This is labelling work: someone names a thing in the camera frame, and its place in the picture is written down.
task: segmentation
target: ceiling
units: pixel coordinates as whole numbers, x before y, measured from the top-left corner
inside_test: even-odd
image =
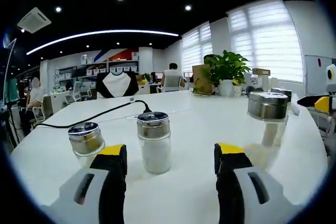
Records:
[[[87,50],[138,48],[149,46],[149,43],[153,48],[164,49],[180,39],[154,34],[102,34],[70,39],[28,56],[25,54],[59,38],[108,29],[144,29],[182,35],[205,21],[213,22],[224,17],[228,10],[252,1],[256,0],[7,0],[10,10],[7,26],[11,28],[11,38],[17,38],[20,48],[12,62],[16,66],[14,75],[29,68],[28,64],[31,67],[38,65],[41,57],[52,59]],[[184,9],[186,4],[192,6],[190,12]],[[55,12],[56,6],[62,8],[60,13]],[[34,34],[21,33],[16,24],[33,7],[38,7],[52,23]]]

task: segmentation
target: air conditioner vent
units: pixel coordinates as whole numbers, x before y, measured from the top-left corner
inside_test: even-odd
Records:
[[[20,20],[17,26],[33,34],[49,24],[51,21],[37,7],[34,7]]]

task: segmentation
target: glass jar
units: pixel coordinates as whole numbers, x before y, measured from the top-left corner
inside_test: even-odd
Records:
[[[82,167],[89,168],[96,155],[105,148],[105,140],[97,123],[77,124],[69,129],[68,136]]]
[[[172,166],[169,118],[163,112],[147,112],[138,116],[138,137],[142,160],[149,173],[162,174]]]
[[[291,108],[292,108],[292,106],[291,106],[292,91],[287,90],[287,89],[282,89],[282,88],[272,88],[271,92],[281,93],[281,94],[284,94],[284,95],[288,96],[286,117],[285,117],[285,120],[282,123],[280,123],[280,125],[279,125],[277,136],[276,136],[276,139],[275,139],[275,142],[274,142],[274,147],[275,148],[276,147],[280,148],[282,139],[283,139],[284,134],[285,134],[287,122],[288,122],[288,113],[289,113],[289,111],[291,111]]]
[[[286,118],[288,97],[281,93],[251,92],[244,123],[246,156],[255,166],[266,169],[274,156],[279,125]]]

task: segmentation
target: metal lid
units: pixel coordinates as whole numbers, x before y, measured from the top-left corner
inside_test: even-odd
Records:
[[[288,102],[290,102],[292,100],[292,91],[291,90],[282,89],[282,88],[271,88],[271,92],[285,94],[286,96],[288,96],[288,99],[289,99]]]
[[[168,115],[159,111],[147,112],[138,116],[138,123],[148,126],[158,126],[167,120],[169,121]]]
[[[166,113],[153,111],[138,116],[138,136],[151,140],[170,135],[169,117]]]
[[[97,123],[87,122],[77,124],[68,131],[73,152],[78,156],[91,156],[105,147]]]
[[[288,97],[281,93],[251,92],[247,112],[259,120],[278,120],[286,116]]]

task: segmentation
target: window blind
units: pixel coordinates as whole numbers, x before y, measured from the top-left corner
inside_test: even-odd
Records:
[[[182,36],[182,72],[191,76],[192,66],[203,63],[203,57],[212,54],[211,30],[206,22]]]
[[[251,68],[265,68],[280,80],[303,82],[296,29],[282,0],[263,0],[228,12],[232,48]]]

